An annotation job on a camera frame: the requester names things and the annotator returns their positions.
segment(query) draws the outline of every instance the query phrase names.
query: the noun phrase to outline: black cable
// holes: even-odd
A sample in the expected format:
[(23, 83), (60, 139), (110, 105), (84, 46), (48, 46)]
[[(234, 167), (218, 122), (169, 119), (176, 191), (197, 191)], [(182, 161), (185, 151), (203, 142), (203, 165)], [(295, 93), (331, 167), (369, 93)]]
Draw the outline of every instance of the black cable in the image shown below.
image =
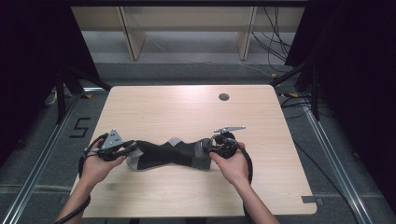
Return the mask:
[(310, 96), (310, 95), (307, 95), (307, 96), (295, 96), (295, 97), (290, 97), (289, 99), (285, 100), (285, 101), (280, 105), (280, 107), (283, 107), (283, 105), (285, 105), (285, 103), (286, 103), (287, 101), (289, 101), (289, 100), (301, 99), (301, 98), (309, 98), (309, 97), (311, 97), (311, 96)]
[[(248, 179), (248, 183), (251, 185), (251, 181), (253, 180), (253, 162), (251, 161), (251, 158), (249, 157), (246, 149), (239, 144), (237, 144), (237, 146), (238, 146), (239, 150), (241, 150), (242, 154), (244, 154), (245, 159), (247, 160), (247, 169), (248, 169), (247, 179)], [(245, 204), (243, 204), (243, 207), (244, 207), (244, 213), (245, 213), (245, 217), (247, 218), (247, 221), (254, 224), (254, 221), (251, 218), (250, 214), (248, 213), (248, 210), (246, 209)]]
[[(284, 41), (280, 38), (279, 31), (278, 31), (279, 28), (278, 28), (278, 25), (277, 25), (277, 15), (278, 15), (279, 9), (278, 9), (278, 7), (275, 7), (275, 11), (276, 11), (276, 25), (273, 24), (273, 22), (272, 22), (272, 20), (271, 20), (269, 14), (268, 14), (266, 8), (264, 7), (263, 9), (264, 9), (265, 15), (266, 15), (267, 18), (268, 18), (268, 21), (271, 23), (271, 26), (272, 26), (272, 28), (273, 28), (273, 35), (272, 35), (271, 38), (269, 38), (269, 39), (271, 40), (271, 42), (270, 42), (270, 45), (269, 45), (268, 48), (269, 48), (269, 49), (271, 48), (272, 42), (274, 41), (274, 35), (276, 35), (277, 38), (279, 39), (279, 43), (281, 43), (281, 44), (280, 44), (280, 47), (281, 47), (281, 49), (282, 49), (282, 52), (285, 54), (284, 49), (286, 49), (286, 48), (285, 48), (284, 45), (283, 45)], [(269, 65), (270, 65), (275, 71), (281, 72), (281, 73), (287, 73), (287, 72), (288, 72), (288, 71), (278, 70), (278, 69), (274, 68), (274, 67), (271, 65), (269, 52), (268, 52), (267, 57), (268, 57), (268, 63), (269, 63)]]
[[(78, 177), (79, 178), (81, 178), (85, 160), (87, 160), (87, 158), (90, 157), (90, 156), (97, 156), (97, 154), (88, 155), (88, 153), (92, 149), (93, 145), (95, 145), (100, 139), (106, 138), (107, 136), (108, 136), (108, 133), (100, 135), (95, 140), (93, 140), (92, 143), (87, 148), (85, 148), (83, 156), (81, 158), (79, 158), (79, 161), (78, 161)], [(69, 213), (67, 216), (59, 219), (56, 222), (54, 222), (54, 224), (63, 224), (65, 222), (69, 221), (71, 218), (73, 218), (76, 215), (78, 215), (81, 212), (83, 212), (85, 210), (85, 208), (88, 207), (90, 202), (91, 202), (91, 195), (88, 196), (87, 200), (80, 207), (78, 207), (73, 212)]]
[(260, 39), (253, 32), (252, 32), (252, 34), (253, 34), (254, 38), (257, 40), (257, 42), (259, 43), (259, 45), (262, 46), (262, 48), (264, 48), (265, 50), (271, 52), (278, 59), (280, 59), (280, 60), (282, 60), (284, 62), (286, 61), (286, 58), (284, 56), (282, 56), (278, 52), (276, 52), (273, 49), (270, 49), (268, 46), (266, 46), (262, 41), (260, 41)]
[(324, 177), (326, 177), (326, 179), (329, 181), (329, 183), (332, 185), (332, 187), (340, 194), (340, 196), (343, 198), (343, 200), (346, 202), (346, 205), (348, 206), (349, 210), (352, 213), (353, 218), (355, 219), (355, 222), (359, 224), (358, 218), (356, 217), (355, 212), (353, 211), (352, 206), (350, 205), (349, 201), (347, 200), (347, 197), (344, 195), (344, 193), (334, 184), (334, 182), (332, 182), (332, 180), (330, 179), (330, 177), (323, 171), (323, 169), (319, 166), (319, 164), (302, 148), (300, 147), (300, 145), (297, 144), (297, 142), (294, 140), (293, 138), (293, 143), (294, 145), (297, 146), (297, 148), (299, 148), (304, 154), (305, 156), (311, 160), (320, 170), (320, 172), (324, 175)]
[(306, 113), (308, 113), (308, 111), (310, 111), (311, 109), (309, 109), (309, 110), (306, 110), (303, 114), (301, 114), (301, 115), (297, 115), (297, 116), (293, 116), (293, 117), (288, 117), (288, 118), (285, 118), (285, 119), (297, 119), (297, 118), (300, 118), (300, 117), (302, 117), (303, 115), (305, 115)]

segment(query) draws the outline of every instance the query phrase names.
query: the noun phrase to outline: wire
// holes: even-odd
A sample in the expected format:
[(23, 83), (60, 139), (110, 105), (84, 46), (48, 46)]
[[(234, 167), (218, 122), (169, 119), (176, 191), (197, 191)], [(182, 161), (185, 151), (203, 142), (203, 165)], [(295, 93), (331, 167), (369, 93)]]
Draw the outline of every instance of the wire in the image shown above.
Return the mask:
[(358, 218), (356, 217), (355, 212), (353, 211), (352, 206), (350, 205), (349, 201), (347, 200), (347, 197), (344, 195), (344, 193), (334, 184), (334, 182), (332, 182), (332, 180), (330, 179), (330, 177), (323, 171), (323, 169), (319, 166), (319, 164), (302, 148), (300, 147), (299, 144), (297, 144), (297, 142), (294, 140), (294, 138), (292, 139), (293, 143), (295, 146), (297, 146), (297, 148), (300, 149), (300, 151), (302, 151), (305, 156), (312, 161), (312, 163), (314, 163), (317, 168), (320, 170), (320, 172), (324, 175), (324, 177), (326, 177), (326, 179), (329, 181), (329, 183), (332, 185), (332, 187), (340, 194), (340, 196), (343, 198), (343, 200), (346, 202), (347, 207), (349, 208), (349, 210), (352, 213), (353, 218), (355, 219), (355, 222), (359, 224)]
[[(282, 50), (283, 54), (288, 55), (289, 52), (288, 52), (288, 50), (286, 49), (286, 46), (285, 46), (286, 43), (280, 38), (279, 26), (278, 26), (278, 24), (277, 24), (277, 18), (278, 18), (278, 13), (279, 13), (279, 7), (275, 7), (275, 24), (272, 22), (272, 20), (271, 20), (269, 14), (268, 14), (266, 8), (264, 7), (263, 9), (264, 9), (265, 15), (266, 15), (267, 18), (268, 18), (268, 21), (271, 23), (271, 26), (272, 26), (272, 28), (273, 28), (273, 34), (272, 34), (272, 37), (271, 37), (271, 38), (269, 38), (268, 36), (264, 35), (265, 37), (267, 37), (268, 39), (270, 39), (270, 45), (268, 46), (268, 49), (271, 48), (272, 42), (276, 42), (276, 43), (279, 43), (279, 44), (280, 44), (280, 47), (281, 47), (281, 50)], [(275, 35), (277, 36), (277, 38), (278, 38), (279, 41), (275, 41), (275, 40), (274, 40), (274, 36), (275, 36)], [(282, 73), (287, 73), (287, 71), (281, 71), (281, 70), (278, 70), (278, 69), (276, 69), (276, 68), (274, 68), (274, 67), (272, 66), (271, 60), (270, 60), (270, 51), (268, 51), (267, 57), (268, 57), (268, 63), (269, 63), (269, 65), (270, 65), (275, 71), (277, 71), (277, 72), (282, 72)]]

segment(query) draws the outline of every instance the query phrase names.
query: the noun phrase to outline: black wire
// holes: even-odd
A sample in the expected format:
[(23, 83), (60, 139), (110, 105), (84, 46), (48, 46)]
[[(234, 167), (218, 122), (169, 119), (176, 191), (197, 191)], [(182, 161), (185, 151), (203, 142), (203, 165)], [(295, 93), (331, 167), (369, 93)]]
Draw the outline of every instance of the black wire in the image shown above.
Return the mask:
[(271, 52), (272, 54), (274, 54), (274, 56), (276, 56), (278, 59), (282, 60), (282, 61), (286, 61), (286, 58), (284, 56), (282, 56), (281, 54), (279, 54), (278, 52), (274, 51), (273, 49), (270, 49), (268, 46), (266, 46), (262, 41), (260, 41), (260, 39), (252, 32), (254, 38), (257, 40), (257, 42), (259, 43), (260, 46), (262, 46), (262, 48), (266, 49), (267, 51)]
[(78, 207), (76, 210), (74, 210), (73, 212), (71, 212), (69, 215), (59, 219), (58, 221), (56, 221), (54, 224), (63, 224), (67, 221), (69, 221), (70, 219), (72, 219), (73, 217), (75, 217), (76, 215), (80, 214), (81, 212), (84, 211), (84, 209), (86, 207), (88, 207), (88, 205), (91, 202), (91, 195), (88, 196), (87, 200), (85, 201), (84, 204), (82, 204), (80, 207)]
[(293, 143), (294, 145), (297, 146), (297, 148), (299, 148), (304, 154), (305, 156), (311, 160), (320, 170), (320, 172), (324, 175), (324, 177), (326, 177), (326, 179), (329, 181), (329, 183), (332, 185), (332, 187), (340, 194), (340, 196), (343, 198), (343, 200), (346, 202), (346, 205), (348, 206), (349, 210), (352, 213), (352, 216), (355, 219), (355, 222), (359, 224), (358, 218), (356, 217), (355, 212), (353, 211), (352, 206), (350, 205), (349, 201), (347, 200), (347, 197), (344, 195), (344, 193), (334, 184), (334, 182), (332, 182), (332, 180), (330, 179), (330, 177), (323, 171), (323, 169), (319, 166), (319, 164), (302, 148), (300, 147), (299, 144), (297, 144), (297, 142), (294, 140), (293, 138)]
[(290, 97), (289, 99), (285, 100), (285, 101), (280, 105), (280, 107), (283, 107), (283, 105), (285, 105), (285, 103), (286, 103), (287, 101), (289, 101), (289, 100), (301, 99), (301, 98), (310, 98), (310, 97), (311, 97), (310, 95), (307, 95), (307, 96), (295, 96), (295, 97)]
[[(92, 155), (88, 155), (88, 153), (92, 149), (93, 145), (95, 145), (95, 143), (97, 143), (100, 139), (107, 138), (107, 136), (108, 136), (108, 133), (104, 133), (104, 134), (100, 135), (95, 140), (93, 140), (92, 143), (87, 148), (85, 148), (84, 154), (83, 154), (83, 156), (81, 158), (79, 158), (79, 162), (78, 162), (78, 176), (80, 178), (81, 178), (81, 175), (82, 175), (82, 169), (83, 169), (85, 160), (87, 160), (87, 158), (90, 157), (90, 156), (97, 156), (98, 155), (97, 153), (96, 154), (92, 154)], [(69, 221), (71, 218), (73, 218), (76, 215), (78, 215), (81, 212), (83, 212), (85, 210), (85, 208), (88, 207), (90, 202), (91, 202), (91, 195), (88, 196), (87, 200), (80, 207), (78, 207), (73, 212), (69, 213), (67, 216), (59, 219), (54, 224), (62, 224), (62, 223), (65, 223), (65, 222)]]
[[(248, 152), (246, 151), (246, 149), (237, 144), (237, 147), (241, 150), (242, 154), (244, 154), (245, 159), (247, 160), (247, 169), (248, 169), (248, 177), (247, 180), (249, 182), (249, 184), (251, 185), (251, 181), (253, 180), (253, 162), (251, 161), (251, 158), (248, 155)], [(248, 210), (245, 207), (245, 204), (243, 204), (243, 208), (244, 208), (244, 213), (245, 213), (245, 217), (247, 218), (247, 221), (254, 224), (253, 219), (251, 218), (250, 214), (248, 213)]]

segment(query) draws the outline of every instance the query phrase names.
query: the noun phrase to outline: cable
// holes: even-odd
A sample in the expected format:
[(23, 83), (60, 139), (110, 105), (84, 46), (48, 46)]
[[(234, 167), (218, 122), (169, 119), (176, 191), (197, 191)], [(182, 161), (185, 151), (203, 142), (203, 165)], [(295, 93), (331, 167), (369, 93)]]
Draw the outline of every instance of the cable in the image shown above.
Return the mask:
[(297, 115), (297, 116), (294, 116), (294, 117), (289, 117), (289, 118), (285, 118), (285, 119), (297, 119), (297, 118), (300, 118), (300, 117), (302, 117), (303, 115), (305, 115), (306, 113), (308, 113), (308, 111), (310, 111), (311, 109), (309, 109), (309, 110), (306, 110), (303, 114), (301, 114), (301, 115)]
[[(270, 16), (268, 15), (268, 12), (267, 12), (266, 8), (264, 7), (263, 9), (264, 9), (264, 12), (265, 12), (265, 14), (266, 14), (266, 16), (267, 16), (267, 18), (268, 18), (268, 21), (271, 23), (271, 26), (272, 26), (272, 28), (273, 28), (273, 35), (272, 35), (271, 38), (269, 38), (271, 41), (270, 41), (270, 45), (269, 45), (268, 48), (270, 49), (270, 48), (271, 48), (271, 45), (272, 45), (272, 42), (275, 42), (275, 40), (274, 40), (274, 35), (276, 35), (277, 38), (278, 38), (278, 40), (279, 40), (278, 43), (280, 44), (280, 47), (281, 47), (281, 50), (282, 50), (283, 54), (286, 54), (286, 55), (289, 54), (289, 52), (287, 51), (287, 49), (286, 49), (286, 47), (285, 47), (285, 42), (280, 38), (280, 35), (279, 35), (279, 26), (277, 25), (277, 16), (278, 16), (278, 13), (279, 13), (279, 8), (278, 8), (278, 7), (275, 7), (275, 16), (276, 16), (275, 25), (273, 24), (273, 22), (272, 22)], [(271, 65), (269, 51), (268, 51), (267, 57), (268, 57), (268, 63), (269, 63), (269, 65), (270, 65), (274, 70), (276, 70), (277, 72), (287, 73), (287, 71), (278, 70), (278, 69), (274, 68), (274, 67)]]
[(297, 142), (294, 140), (294, 138), (292, 139), (293, 143), (295, 146), (297, 146), (297, 148), (299, 148), (304, 154), (305, 156), (311, 160), (320, 170), (320, 172), (324, 175), (324, 177), (326, 177), (326, 179), (329, 181), (329, 183), (332, 185), (332, 187), (340, 194), (340, 196), (343, 198), (343, 200), (346, 202), (346, 205), (348, 206), (349, 210), (352, 213), (353, 218), (355, 219), (355, 222), (359, 224), (358, 218), (356, 217), (355, 212), (353, 211), (352, 206), (350, 205), (349, 201), (347, 200), (347, 197), (344, 195), (344, 193), (337, 188), (337, 186), (334, 184), (334, 182), (332, 182), (332, 180), (330, 179), (330, 177), (323, 171), (323, 169), (319, 166), (319, 164), (302, 148), (300, 147), (300, 145), (297, 144)]
[[(84, 153), (83, 156), (81, 158), (79, 158), (78, 161), (78, 177), (81, 178), (82, 175), (82, 170), (84, 167), (84, 162), (85, 160), (87, 160), (88, 157), (90, 156), (96, 156), (97, 154), (94, 155), (88, 155), (88, 153), (90, 152), (90, 150), (92, 149), (93, 145), (95, 145), (95, 143), (97, 143), (100, 139), (102, 138), (106, 138), (108, 136), (108, 133), (102, 134), (99, 137), (97, 137), (95, 140), (92, 141), (92, 143), (84, 149)], [(54, 224), (63, 224), (67, 221), (69, 221), (71, 218), (75, 217), (76, 215), (80, 214), (81, 212), (83, 212), (85, 210), (85, 208), (88, 207), (88, 205), (91, 202), (91, 195), (88, 196), (87, 200), (80, 206), (78, 207), (76, 210), (74, 210), (73, 212), (69, 213), (67, 216), (59, 219), (58, 221), (54, 222)]]
[[(251, 161), (251, 158), (248, 155), (248, 152), (246, 151), (246, 149), (237, 144), (237, 147), (239, 148), (239, 150), (241, 150), (242, 154), (244, 154), (245, 159), (247, 160), (247, 169), (248, 169), (248, 182), (251, 185), (251, 181), (253, 180), (253, 162)], [(247, 218), (247, 221), (250, 223), (254, 223), (253, 219), (251, 218), (250, 214), (248, 213), (248, 210), (246, 209), (245, 205), (243, 204), (244, 207), (244, 213), (245, 213), (245, 217)]]

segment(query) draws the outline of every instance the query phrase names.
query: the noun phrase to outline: wooden table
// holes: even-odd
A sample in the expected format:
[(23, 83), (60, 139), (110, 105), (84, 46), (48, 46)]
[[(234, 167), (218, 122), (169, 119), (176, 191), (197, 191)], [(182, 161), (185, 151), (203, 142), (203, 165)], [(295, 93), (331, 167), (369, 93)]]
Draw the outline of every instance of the wooden table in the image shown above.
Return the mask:
[[(227, 93), (228, 101), (219, 95)], [(275, 215), (314, 214), (315, 203), (274, 89), (267, 85), (114, 87), (92, 140), (116, 129), (123, 140), (190, 143), (217, 128), (233, 132), (253, 161), (252, 186)], [(93, 190), (84, 217), (243, 216), (242, 201), (212, 162), (209, 171), (174, 164), (133, 172), (126, 162)]]

